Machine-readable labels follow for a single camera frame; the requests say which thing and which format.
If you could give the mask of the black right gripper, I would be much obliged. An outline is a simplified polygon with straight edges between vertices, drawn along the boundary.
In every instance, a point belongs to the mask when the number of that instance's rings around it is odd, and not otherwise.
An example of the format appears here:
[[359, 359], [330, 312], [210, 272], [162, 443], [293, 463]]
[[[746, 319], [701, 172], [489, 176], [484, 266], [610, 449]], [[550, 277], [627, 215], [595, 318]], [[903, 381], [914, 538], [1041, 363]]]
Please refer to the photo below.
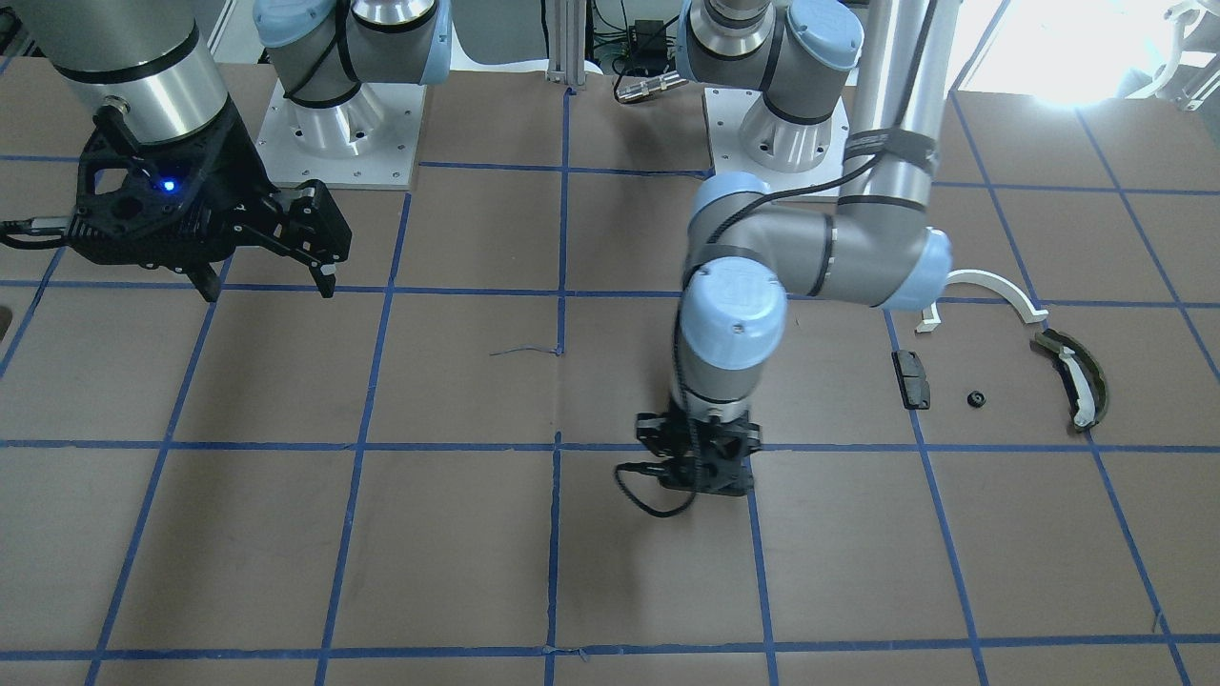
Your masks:
[[157, 144], [135, 140], [113, 104], [92, 120], [66, 247], [100, 265], [179, 270], [214, 304], [231, 269], [221, 261], [257, 244], [304, 265], [322, 298], [336, 295], [353, 229], [323, 181], [274, 189], [231, 96], [200, 131]]

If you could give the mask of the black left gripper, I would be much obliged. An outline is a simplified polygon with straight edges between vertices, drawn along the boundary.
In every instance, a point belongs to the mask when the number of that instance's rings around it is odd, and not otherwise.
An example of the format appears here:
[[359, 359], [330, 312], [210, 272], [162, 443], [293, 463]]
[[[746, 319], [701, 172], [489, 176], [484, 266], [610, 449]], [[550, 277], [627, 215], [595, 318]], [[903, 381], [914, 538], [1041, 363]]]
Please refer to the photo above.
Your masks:
[[749, 416], [691, 420], [675, 403], [666, 413], [640, 413], [636, 439], [658, 463], [637, 463], [636, 474], [658, 478], [662, 488], [698, 494], [747, 496], [754, 487], [745, 459], [762, 450], [762, 430]]

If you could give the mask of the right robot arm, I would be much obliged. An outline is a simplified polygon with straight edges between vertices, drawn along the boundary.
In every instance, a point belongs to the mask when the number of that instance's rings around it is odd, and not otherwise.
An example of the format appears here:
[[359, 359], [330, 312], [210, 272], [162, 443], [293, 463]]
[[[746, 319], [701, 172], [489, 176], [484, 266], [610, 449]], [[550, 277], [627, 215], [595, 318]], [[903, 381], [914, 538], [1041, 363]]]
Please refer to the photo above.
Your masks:
[[[353, 229], [315, 164], [289, 188], [270, 177], [187, 2], [16, 1], [13, 12], [94, 131], [70, 212], [4, 222], [4, 247], [183, 273], [206, 301], [221, 292], [214, 265], [257, 247], [336, 294]], [[314, 157], [392, 145], [375, 85], [440, 84], [451, 70], [449, 1], [257, 1], [253, 20], [289, 134]]]

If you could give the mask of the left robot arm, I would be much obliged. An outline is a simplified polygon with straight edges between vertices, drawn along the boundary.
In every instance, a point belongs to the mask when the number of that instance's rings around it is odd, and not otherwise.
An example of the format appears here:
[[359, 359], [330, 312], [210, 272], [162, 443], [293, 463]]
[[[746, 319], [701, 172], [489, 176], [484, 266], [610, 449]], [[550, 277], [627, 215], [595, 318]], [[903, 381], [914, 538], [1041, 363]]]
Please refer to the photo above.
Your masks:
[[884, 310], [933, 303], [952, 243], [926, 221], [959, 1], [872, 1], [867, 20], [841, 1], [688, 1], [680, 13], [684, 79], [758, 92], [745, 140], [782, 168], [784, 140], [830, 131], [856, 72], [834, 212], [799, 212], [748, 171], [698, 187], [687, 229], [682, 295], [671, 333], [666, 413], [640, 414], [649, 474], [687, 496], [745, 496], [745, 458], [760, 450], [749, 420], [762, 369], [780, 347], [792, 294]]

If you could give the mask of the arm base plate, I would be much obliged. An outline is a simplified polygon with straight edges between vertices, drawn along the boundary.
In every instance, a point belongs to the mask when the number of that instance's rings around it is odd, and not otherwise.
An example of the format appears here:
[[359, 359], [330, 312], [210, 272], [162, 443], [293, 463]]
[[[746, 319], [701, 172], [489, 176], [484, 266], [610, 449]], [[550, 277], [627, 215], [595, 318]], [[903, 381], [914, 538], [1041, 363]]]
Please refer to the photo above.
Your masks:
[[706, 88], [704, 111], [714, 171], [749, 172], [775, 188], [824, 183], [841, 177], [849, 135], [841, 96], [830, 118], [802, 125], [784, 121], [759, 92]]
[[410, 190], [427, 87], [364, 84], [353, 100], [329, 109], [296, 105], [282, 84], [255, 139], [271, 182], [292, 188], [307, 179], [331, 190]]

